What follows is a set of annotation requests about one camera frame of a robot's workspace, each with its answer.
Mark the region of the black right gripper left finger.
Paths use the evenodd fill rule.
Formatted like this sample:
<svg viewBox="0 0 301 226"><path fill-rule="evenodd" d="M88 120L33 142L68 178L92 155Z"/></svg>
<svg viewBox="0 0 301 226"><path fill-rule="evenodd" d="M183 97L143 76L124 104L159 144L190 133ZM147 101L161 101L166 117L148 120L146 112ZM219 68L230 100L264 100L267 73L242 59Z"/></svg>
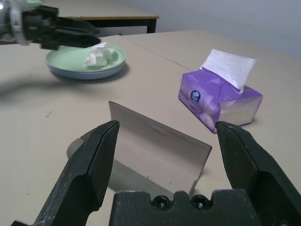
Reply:
<svg viewBox="0 0 301 226"><path fill-rule="evenodd" d="M84 226L102 206L114 160L119 121L98 126L67 161L35 226Z"/></svg>

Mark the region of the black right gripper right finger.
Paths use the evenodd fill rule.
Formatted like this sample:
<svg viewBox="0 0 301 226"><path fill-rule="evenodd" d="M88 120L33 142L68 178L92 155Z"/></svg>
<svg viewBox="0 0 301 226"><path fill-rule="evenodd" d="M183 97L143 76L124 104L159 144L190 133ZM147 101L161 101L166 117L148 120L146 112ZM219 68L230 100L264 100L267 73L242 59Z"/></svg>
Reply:
<svg viewBox="0 0 301 226"><path fill-rule="evenodd" d="M233 189L243 189L263 226L299 226L301 195L275 159L240 126L215 125L223 165Z"/></svg>

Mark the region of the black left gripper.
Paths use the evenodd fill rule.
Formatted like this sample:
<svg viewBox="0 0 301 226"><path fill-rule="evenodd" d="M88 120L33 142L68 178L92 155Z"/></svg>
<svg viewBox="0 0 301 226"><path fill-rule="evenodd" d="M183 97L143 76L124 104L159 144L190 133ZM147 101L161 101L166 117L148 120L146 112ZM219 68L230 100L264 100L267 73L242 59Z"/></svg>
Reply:
<svg viewBox="0 0 301 226"><path fill-rule="evenodd" d="M88 48L101 40L95 37L99 30L87 21L59 17L59 9L50 6L28 7L21 13L21 45L32 42L42 49L58 50L61 46ZM55 27L64 33L55 35Z"/></svg>

